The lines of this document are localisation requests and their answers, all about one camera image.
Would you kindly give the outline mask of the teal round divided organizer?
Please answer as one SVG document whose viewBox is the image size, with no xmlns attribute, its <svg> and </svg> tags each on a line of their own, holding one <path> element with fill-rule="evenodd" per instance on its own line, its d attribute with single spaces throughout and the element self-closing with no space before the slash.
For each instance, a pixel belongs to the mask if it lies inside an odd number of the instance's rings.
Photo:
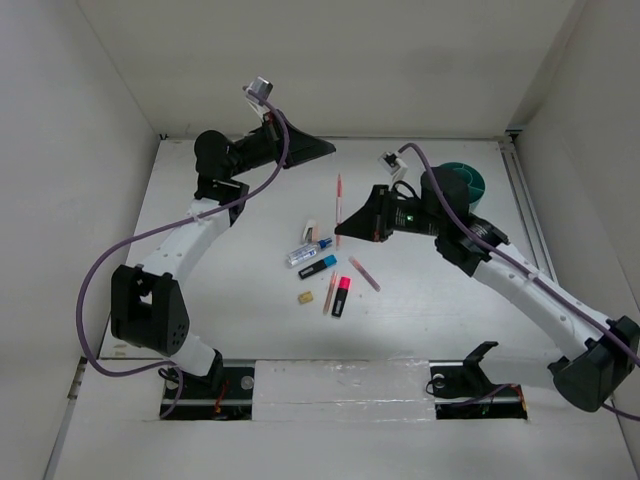
<svg viewBox="0 0 640 480">
<path fill-rule="evenodd" d="M 441 164 L 441 167 L 454 171 L 466 182 L 469 192 L 469 211 L 474 213 L 486 192 L 483 176 L 478 170 L 466 163 L 447 162 Z"/>
</svg>

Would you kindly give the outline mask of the orange pen with white grip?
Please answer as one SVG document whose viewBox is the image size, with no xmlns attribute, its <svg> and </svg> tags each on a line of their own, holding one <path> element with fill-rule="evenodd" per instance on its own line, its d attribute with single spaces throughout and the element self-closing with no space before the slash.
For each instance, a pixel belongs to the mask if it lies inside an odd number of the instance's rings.
<svg viewBox="0 0 640 480">
<path fill-rule="evenodd" d="M 341 221 L 342 221 L 342 177 L 341 177 L 341 174 L 338 173 L 337 181 L 336 181 L 336 202 L 335 202 L 336 228 L 341 224 Z M 336 250 L 339 250 L 340 246 L 341 246 L 341 236 L 335 233 Z"/>
</svg>

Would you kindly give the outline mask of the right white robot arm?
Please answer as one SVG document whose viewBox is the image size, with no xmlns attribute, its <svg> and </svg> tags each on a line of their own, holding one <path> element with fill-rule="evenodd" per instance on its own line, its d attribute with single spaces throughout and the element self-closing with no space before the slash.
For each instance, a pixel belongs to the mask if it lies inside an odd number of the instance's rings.
<svg viewBox="0 0 640 480">
<path fill-rule="evenodd" d="M 470 211 L 469 188 L 455 170 L 434 167 L 407 183 L 373 186 L 365 204 L 335 229 L 339 236 L 384 242 L 394 232 L 429 235 L 436 251 L 533 321 L 561 351 L 553 384 L 573 406 L 604 407 L 639 361 L 639 326 L 598 312 L 530 264 L 508 237 Z"/>
</svg>

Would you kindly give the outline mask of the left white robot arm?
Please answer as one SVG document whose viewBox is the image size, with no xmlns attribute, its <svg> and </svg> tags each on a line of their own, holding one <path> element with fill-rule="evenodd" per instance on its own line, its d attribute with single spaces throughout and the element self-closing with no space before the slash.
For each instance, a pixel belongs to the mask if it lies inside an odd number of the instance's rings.
<svg viewBox="0 0 640 480">
<path fill-rule="evenodd" d="M 335 150 L 271 113 L 236 141 L 216 130 L 201 133 L 194 143 L 197 186 L 184 222 L 140 264 L 121 265 L 112 275 L 112 335 L 173 362 L 199 395 L 216 394 L 223 382 L 222 356 L 191 333 L 181 286 L 242 214 L 251 189 L 237 176 L 270 162 L 290 169 Z"/>
</svg>

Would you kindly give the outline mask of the pink translucent pen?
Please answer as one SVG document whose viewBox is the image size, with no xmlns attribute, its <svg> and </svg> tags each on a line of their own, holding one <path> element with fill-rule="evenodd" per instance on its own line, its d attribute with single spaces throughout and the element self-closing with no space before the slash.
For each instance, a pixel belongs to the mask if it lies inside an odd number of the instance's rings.
<svg viewBox="0 0 640 480">
<path fill-rule="evenodd" d="M 348 261 L 376 292 L 381 291 L 381 286 L 379 285 L 379 283 L 372 277 L 372 275 L 362 266 L 362 264 L 355 257 L 349 256 Z"/>
</svg>

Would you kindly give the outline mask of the orange thin pencil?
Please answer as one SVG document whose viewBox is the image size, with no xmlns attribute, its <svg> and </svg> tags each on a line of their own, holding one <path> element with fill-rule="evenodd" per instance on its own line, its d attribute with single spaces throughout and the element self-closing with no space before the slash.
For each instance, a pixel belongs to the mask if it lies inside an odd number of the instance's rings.
<svg viewBox="0 0 640 480">
<path fill-rule="evenodd" d="M 324 301 L 324 305 L 323 305 L 323 314 L 324 315 L 328 315 L 330 308 L 332 306 L 332 301 L 333 301 L 333 295 L 334 295 L 334 291 L 336 288 L 336 284 L 337 284 L 337 279 L 338 279 L 338 274 L 336 271 L 334 271 L 331 274 L 331 278 L 329 281 L 329 285 L 328 285 L 328 289 L 327 289 L 327 295 Z"/>
</svg>

